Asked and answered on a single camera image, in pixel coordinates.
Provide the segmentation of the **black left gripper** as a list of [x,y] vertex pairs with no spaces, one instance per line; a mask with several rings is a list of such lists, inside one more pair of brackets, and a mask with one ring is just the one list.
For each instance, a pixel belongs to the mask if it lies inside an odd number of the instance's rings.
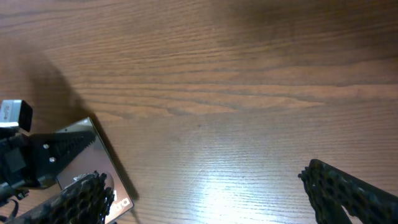
[[25,197],[50,187],[79,153],[94,143],[92,131],[32,134],[1,128],[1,198]]

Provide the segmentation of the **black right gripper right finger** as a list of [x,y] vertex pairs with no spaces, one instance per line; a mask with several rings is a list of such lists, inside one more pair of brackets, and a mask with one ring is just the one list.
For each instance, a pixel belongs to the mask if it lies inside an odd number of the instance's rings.
[[397,197],[321,160],[312,159],[298,178],[317,223],[397,224]]

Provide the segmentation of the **Galaxy S25 Ultra smartphone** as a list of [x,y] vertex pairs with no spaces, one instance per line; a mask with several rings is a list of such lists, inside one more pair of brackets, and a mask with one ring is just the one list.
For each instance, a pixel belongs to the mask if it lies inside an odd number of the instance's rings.
[[106,223],[120,223],[118,218],[134,208],[136,190],[127,178],[119,159],[112,155],[110,146],[103,134],[100,134],[93,120],[89,117],[72,123],[58,130],[59,133],[77,131],[91,131],[95,134],[95,141],[85,148],[66,168],[57,176],[61,189],[70,185],[79,175],[97,171],[107,175],[106,186],[113,189],[114,202],[106,216]]

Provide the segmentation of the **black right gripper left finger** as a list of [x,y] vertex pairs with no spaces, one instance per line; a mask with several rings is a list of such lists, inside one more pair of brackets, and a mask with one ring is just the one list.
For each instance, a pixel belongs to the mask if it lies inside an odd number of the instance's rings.
[[18,207],[5,224],[104,224],[114,202],[107,175],[94,171],[78,177],[58,195],[17,216]]

